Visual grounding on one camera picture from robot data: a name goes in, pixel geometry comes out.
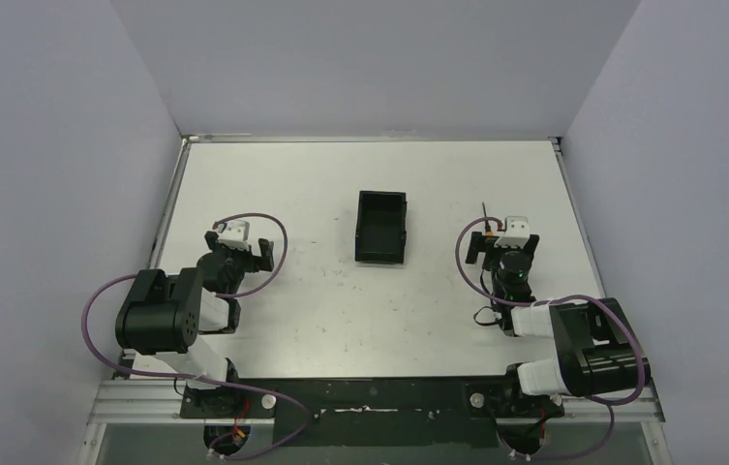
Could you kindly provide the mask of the orange black screwdriver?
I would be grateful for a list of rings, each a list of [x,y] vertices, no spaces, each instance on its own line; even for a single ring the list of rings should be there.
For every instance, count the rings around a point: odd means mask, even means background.
[[[483,216],[484,216],[484,231],[485,231],[485,234],[488,235],[488,236],[492,236],[494,233],[493,233],[493,230],[492,230],[490,221],[488,220],[489,216],[488,216],[488,213],[487,213],[486,203],[484,201],[481,203],[481,207],[482,207],[482,213],[483,213]]]

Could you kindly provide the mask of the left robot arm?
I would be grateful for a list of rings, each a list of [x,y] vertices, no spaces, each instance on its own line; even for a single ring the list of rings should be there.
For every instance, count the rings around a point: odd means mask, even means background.
[[[205,334],[234,333],[241,305],[235,297],[249,273],[274,270],[274,243],[253,247],[249,224],[233,222],[207,232],[208,252],[175,275],[144,269],[134,279],[117,315],[115,336],[124,349],[154,357],[178,374],[190,374],[189,388],[204,390],[202,404],[218,418],[233,415],[240,389],[229,358],[215,352]]]

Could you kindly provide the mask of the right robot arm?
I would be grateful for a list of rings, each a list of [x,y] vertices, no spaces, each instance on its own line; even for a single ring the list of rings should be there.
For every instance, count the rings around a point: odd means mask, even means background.
[[[612,297],[580,295],[536,299],[529,276],[538,235],[524,244],[499,240],[490,232],[472,232],[465,258],[490,275],[474,289],[490,301],[496,316],[492,326],[509,337],[547,339],[556,351],[550,358],[515,365],[517,378],[499,388],[501,406],[520,416],[538,395],[595,397],[628,388],[639,394],[652,378],[651,365],[621,304]]]

